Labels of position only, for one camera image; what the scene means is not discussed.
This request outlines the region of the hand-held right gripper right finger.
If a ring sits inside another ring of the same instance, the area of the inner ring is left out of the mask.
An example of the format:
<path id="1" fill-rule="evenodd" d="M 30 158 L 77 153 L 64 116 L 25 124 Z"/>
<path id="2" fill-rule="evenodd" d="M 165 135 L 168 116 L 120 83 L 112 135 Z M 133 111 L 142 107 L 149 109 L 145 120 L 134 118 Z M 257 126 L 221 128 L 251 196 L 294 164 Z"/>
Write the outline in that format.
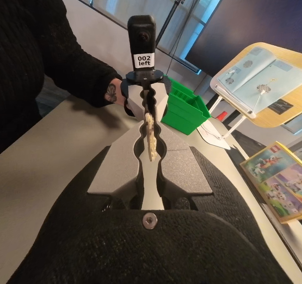
<path id="1" fill-rule="evenodd" d="M 212 194 L 189 144 L 162 123 L 154 125 L 157 153 L 157 190 L 162 198 Z"/>

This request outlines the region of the green plastic bin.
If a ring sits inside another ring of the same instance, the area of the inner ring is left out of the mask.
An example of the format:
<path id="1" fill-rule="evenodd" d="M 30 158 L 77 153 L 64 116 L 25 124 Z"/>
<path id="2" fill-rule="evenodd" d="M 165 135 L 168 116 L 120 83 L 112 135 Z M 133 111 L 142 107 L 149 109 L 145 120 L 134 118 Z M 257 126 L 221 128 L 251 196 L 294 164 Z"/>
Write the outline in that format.
<path id="1" fill-rule="evenodd" d="M 168 95 L 167 112 L 161 122 L 190 135 L 211 118 L 211 115 L 199 95 L 195 95 L 192 90 L 181 83 L 169 79 L 172 85 Z"/>

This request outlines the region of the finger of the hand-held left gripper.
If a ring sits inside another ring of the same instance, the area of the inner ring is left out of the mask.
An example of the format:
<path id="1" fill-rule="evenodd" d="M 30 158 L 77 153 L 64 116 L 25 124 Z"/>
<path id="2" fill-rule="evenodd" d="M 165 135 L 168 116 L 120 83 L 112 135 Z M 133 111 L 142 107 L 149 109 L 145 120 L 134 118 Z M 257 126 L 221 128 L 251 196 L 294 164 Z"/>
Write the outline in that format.
<path id="1" fill-rule="evenodd" d="M 128 106 L 138 121 L 146 123 L 147 104 L 142 86 L 130 85 L 128 87 Z"/>
<path id="2" fill-rule="evenodd" d="M 149 87 L 149 124 L 160 122 L 167 110 L 168 94 L 164 83 L 156 82 Z"/>

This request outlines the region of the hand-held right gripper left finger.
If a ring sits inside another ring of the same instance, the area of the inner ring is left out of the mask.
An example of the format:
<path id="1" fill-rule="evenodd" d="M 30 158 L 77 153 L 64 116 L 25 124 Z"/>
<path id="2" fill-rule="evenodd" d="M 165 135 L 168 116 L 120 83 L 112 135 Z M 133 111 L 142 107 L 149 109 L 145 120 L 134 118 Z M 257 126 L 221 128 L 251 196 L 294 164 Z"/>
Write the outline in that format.
<path id="1" fill-rule="evenodd" d="M 142 204 L 144 176 L 140 155 L 144 146 L 144 121 L 114 141 L 105 155 L 87 192 Z"/>

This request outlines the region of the wooden book stand white frame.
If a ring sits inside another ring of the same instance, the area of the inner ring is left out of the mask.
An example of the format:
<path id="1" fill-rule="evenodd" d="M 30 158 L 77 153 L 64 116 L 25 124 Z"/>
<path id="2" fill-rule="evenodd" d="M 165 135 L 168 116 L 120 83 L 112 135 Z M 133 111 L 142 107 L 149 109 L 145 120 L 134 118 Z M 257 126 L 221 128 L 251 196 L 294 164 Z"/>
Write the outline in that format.
<path id="1" fill-rule="evenodd" d="M 274 128 L 284 123 L 290 121 L 294 117 L 301 114 L 301 91 L 302 87 L 299 86 L 295 90 L 289 92 L 287 95 L 283 96 L 281 99 L 277 100 L 275 103 L 271 104 L 267 108 L 263 109 L 256 115 L 256 118 L 250 118 L 236 103 L 232 100 L 227 99 L 219 91 L 216 91 L 214 85 L 218 82 L 217 78 L 223 72 L 228 70 L 230 67 L 234 66 L 239 60 L 241 60 L 245 55 L 247 55 L 253 48 L 262 47 L 269 50 L 276 56 L 277 59 L 283 60 L 284 62 L 295 66 L 302 70 L 301 62 L 301 53 L 281 48 L 275 45 L 270 45 L 264 42 L 258 42 L 249 45 L 244 50 L 242 50 L 234 59 L 232 59 L 223 69 L 221 69 L 210 81 L 211 89 L 216 93 L 218 98 L 215 100 L 214 104 L 209 109 L 209 113 L 212 114 L 217 105 L 225 100 L 229 103 L 239 114 L 241 118 L 232 126 L 230 130 L 227 131 L 224 135 L 221 135 L 214 125 L 211 124 L 209 120 L 201 124 L 197 130 L 201 137 L 207 143 L 218 146 L 224 149 L 229 150 L 230 146 L 226 143 L 225 139 L 246 119 L 250 120 L 253 124 L 263 127 L 263 128 Z"/>

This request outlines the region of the white toy brick plate assembly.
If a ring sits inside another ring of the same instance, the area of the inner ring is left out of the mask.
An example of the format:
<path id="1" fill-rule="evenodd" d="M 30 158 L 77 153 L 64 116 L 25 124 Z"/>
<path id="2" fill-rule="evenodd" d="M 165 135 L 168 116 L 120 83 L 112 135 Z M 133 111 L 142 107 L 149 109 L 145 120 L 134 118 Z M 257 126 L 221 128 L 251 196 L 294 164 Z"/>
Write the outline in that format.
<path id="1" fill-rule="evenodd" d="M 146 121 L 146 137 L 147 137 L 147 144 L 148 144 L 148 154 L 149 154 L 149 160 L 151 162 L 155 161 L 157 157 L 157 139 L 154 135 L 154 119 L 152 114 L 147 112 L 145 114 L 145 121 Z"/>

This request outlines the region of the person's left hand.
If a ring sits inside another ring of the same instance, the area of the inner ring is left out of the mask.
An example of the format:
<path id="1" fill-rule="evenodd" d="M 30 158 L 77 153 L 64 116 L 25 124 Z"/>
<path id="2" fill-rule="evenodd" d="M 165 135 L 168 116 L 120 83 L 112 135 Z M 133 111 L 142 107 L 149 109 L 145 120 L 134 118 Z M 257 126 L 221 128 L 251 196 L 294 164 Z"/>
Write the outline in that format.
<path id="1" fill-rule="evenodd" d="M 106 92 L 104 94 L 104 99 L 111 104 L 116 104 L 124 107 L 126 102 L 126 97 L 121 91 L 122 81 L 118 78 L 114 78 L 108 85 Z"/>

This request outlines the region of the open light blue instruction booklet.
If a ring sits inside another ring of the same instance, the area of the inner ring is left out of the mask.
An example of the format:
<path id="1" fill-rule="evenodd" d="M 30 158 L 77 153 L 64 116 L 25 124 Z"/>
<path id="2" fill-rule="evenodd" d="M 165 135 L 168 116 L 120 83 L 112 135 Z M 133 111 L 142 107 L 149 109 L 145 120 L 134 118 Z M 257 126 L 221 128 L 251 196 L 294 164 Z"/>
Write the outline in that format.
<path id="1" fill-rule="evenodd" d="M 223 72 L 214 85 L 250 118 L 301 86 L 301 69 L 277 59 L 267 49 L 253 48 Z"/>

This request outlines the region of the black stand pole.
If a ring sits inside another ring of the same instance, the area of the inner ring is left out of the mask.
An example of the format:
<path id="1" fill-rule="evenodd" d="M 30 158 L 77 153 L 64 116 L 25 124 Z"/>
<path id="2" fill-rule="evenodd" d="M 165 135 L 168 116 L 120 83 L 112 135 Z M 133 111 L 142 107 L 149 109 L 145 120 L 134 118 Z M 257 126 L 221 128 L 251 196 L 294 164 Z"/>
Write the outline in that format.
<path id="1" fill-rule="evenodd" d="M 169 56 L 176 47 L 192 0 L 154 0 L 157 48 Z"/>

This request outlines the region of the dark monitor screen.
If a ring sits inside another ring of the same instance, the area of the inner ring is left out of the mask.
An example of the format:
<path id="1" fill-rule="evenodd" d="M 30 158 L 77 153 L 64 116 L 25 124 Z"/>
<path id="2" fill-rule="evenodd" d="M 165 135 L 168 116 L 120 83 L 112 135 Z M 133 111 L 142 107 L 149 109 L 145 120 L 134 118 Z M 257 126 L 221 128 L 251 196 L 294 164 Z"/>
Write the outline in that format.
<path id="1" fill-rule="evenodd" d="M 186 60 L 213 77 L 251 44 L 301 53 L 301 40 L 302 0 L 221 0 Z"/>

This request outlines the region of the yellow toy set box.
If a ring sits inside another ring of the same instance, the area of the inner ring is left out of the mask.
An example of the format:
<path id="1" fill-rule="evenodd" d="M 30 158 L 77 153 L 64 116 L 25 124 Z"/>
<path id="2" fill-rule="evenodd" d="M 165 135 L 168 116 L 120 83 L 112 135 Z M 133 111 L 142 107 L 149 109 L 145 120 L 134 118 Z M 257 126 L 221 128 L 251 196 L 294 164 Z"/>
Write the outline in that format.
<path id="1" fill-rule="evenodd" d="M 282 223 L 302 219 L 302 161 L 275 141 L 240 163 L 270 210 Z"/>

